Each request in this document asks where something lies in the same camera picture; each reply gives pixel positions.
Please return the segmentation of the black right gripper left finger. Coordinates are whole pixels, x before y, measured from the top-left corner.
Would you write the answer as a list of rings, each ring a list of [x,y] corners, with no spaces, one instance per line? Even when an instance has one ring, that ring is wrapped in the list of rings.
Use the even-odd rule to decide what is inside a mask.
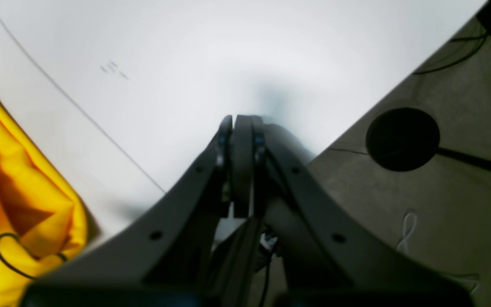
[[[222,190],[232,116],[162,199],[92,252],[29,286],[22,307],[201,307],[213,237],[228,214]]]

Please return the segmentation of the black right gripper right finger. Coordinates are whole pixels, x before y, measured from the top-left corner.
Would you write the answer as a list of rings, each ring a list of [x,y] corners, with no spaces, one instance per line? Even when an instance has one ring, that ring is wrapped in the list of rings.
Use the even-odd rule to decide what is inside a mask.
[[[462,286],[380,241],[329,197],[258,116],[234,123],[234,203],[277,236],[275,307],[471,307]]]

